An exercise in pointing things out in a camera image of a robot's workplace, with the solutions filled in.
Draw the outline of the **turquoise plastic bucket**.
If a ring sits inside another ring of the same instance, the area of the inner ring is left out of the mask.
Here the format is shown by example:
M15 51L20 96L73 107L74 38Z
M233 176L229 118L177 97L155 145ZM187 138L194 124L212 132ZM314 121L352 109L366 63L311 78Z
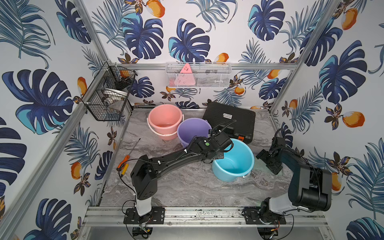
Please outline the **turquoise plastic bucket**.
M221 181L234 182L238 178L247 178L254 168L255 156L247 144L231 139L233 147L225 149L224 158L214 160L212 170Z

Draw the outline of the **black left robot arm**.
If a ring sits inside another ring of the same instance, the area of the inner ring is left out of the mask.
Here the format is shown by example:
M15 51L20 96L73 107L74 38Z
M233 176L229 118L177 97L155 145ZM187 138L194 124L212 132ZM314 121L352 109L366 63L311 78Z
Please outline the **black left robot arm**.
M218 132L208 138L195 136L187 147L165 156L141 156L131 172L137 214L142 217L152 212L152 196L158 191L160 178L192 163L223 159L233 147L228 135Z

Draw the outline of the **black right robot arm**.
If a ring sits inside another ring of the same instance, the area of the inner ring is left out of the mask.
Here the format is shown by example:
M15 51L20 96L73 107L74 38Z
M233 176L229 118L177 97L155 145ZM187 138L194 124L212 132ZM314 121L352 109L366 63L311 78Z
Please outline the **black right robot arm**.
M282 216L292 211L326 212L332 204L332 173L311 165L301 155L286 146L285 139L273 137L268 151L262 150L257 159L277 175L287 166L293 176L288 192L279 197L266 198L261 203L263 215Z

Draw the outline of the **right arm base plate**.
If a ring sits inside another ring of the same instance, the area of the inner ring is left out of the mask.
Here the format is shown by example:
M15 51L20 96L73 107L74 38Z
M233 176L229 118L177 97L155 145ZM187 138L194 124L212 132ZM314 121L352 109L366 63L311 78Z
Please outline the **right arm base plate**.
M269 209L262 210L261 207L246 207L242 210L247 225L285 225L286 219L283 215L275 214Z

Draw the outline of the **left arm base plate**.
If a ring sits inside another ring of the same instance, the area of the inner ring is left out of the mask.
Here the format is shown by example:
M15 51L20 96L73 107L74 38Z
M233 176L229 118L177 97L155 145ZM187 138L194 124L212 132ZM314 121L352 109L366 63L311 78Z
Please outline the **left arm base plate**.
M165 208L163 207L152 207L152 210L143 215L139 216L136 208L128 208L125 211L124 224L126 225L162 225L165 218Z

